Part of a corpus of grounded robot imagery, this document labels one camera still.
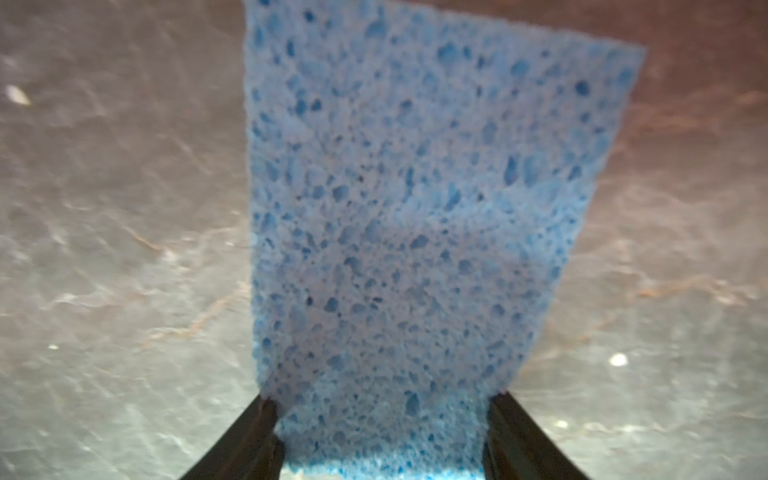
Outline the light blue sponge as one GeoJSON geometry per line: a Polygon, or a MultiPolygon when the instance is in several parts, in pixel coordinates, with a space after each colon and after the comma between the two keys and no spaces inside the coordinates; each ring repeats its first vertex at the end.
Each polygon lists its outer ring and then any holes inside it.
{"type": "Polygon", "coordinates": [[[248,1],[253,356],[288,468],[475,479],[643,47],[401,1],[248,1]]]}

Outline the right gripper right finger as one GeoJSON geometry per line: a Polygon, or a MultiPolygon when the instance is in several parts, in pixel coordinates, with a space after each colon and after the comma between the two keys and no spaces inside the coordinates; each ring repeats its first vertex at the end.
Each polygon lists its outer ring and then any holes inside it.
{"type": "Polygon", "coordinates": [[[486,479],[588,480],[509,393],[490,400],[482,464],[486,479]]]}

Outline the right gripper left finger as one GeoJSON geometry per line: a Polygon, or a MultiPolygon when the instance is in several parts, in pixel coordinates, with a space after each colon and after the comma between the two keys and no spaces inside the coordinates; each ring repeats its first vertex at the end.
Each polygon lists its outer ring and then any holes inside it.
{"type": "Polygon", "coordinates": [[[278,406],[258,395],[181,480],[278,480],[285,445],[274,433],[278,406]]]}

